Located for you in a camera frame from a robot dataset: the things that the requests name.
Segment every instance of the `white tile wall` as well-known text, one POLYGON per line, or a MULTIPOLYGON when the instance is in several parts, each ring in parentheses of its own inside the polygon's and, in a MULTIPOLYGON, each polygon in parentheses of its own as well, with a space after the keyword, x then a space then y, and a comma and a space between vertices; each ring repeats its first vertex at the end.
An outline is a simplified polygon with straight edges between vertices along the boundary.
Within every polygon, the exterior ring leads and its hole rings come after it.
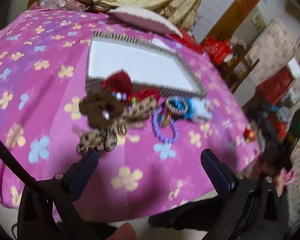
POLYGON ((197 42, 203 40, 233 2, 234 0, 201 1, 193 28, 193 35, 197 42))

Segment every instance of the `clear plastic bag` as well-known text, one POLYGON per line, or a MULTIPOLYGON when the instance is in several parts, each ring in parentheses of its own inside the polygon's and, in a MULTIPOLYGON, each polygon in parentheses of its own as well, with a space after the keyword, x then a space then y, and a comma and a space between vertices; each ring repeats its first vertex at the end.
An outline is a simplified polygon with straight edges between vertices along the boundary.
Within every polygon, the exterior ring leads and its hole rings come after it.
POLYGON ((32 9, 54 9, 67 11, 84 11, 86 6, 76 0, 40 0, 30 6, 32 9))

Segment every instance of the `pink floral bedsheet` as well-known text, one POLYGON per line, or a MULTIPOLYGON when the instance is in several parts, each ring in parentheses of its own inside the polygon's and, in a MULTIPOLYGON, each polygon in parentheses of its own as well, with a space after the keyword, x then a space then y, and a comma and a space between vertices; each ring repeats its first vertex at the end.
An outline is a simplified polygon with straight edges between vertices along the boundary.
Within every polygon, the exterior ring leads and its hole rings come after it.
MULTIPOLYGON (((94 30, 161 39, 201 79, 214 116, 205 125, 178 121, 180 136, 172 145, 154 137, 150 121, 143 130, 130 129, 126 137, 119 137, 113 151, 101 154, 75 202, 83 218, 108 222, 143 217, 207 193, 213 187, 200 164, 205 148, 233 171, 255 158, 258 145, 246 144, 243 138, 248 121, 207 54, 105 14, 33 10, 0 31, 0 140, 33 177, 50 179, 80 159, 74 128, 89 130, 78 102, 86 94, 94 30)), ((18 208, 23 186, 0 160, 0 203, 18 208)))

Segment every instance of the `white bead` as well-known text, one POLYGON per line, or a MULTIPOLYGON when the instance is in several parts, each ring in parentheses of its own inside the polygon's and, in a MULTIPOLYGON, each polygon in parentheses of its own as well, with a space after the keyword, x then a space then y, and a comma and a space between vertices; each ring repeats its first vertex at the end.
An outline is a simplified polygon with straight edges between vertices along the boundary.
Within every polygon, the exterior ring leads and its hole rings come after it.
POLYGON ((104 117, 104 119, 109 120, 110 115, 108 112, 105 112, 105 113, 103 113, 103 117, 104 117))
POLYGON ((120 100, 121 100, 121 93, 120 93, 120 92, 118 92, 118 93, 117 93, 117 95, 116 95, 115 97, 117 98, 117 100, 119 100, 119 101, 120 101, 120 100))

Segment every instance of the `white pillow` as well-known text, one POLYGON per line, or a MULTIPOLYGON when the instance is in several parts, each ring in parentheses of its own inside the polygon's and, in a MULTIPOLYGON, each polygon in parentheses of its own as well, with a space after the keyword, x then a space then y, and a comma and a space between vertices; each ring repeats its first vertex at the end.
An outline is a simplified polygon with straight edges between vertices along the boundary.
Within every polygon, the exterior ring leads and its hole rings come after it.
POLYGON ((120 6, 116 9, 109 10, 108 14, 112 14, 114 17, 122 20, 125 23, 129 23, 154 33, 175 33, 180 38, 183 37, 175 25, 161 15, 148 9, 133 6, 120 6))

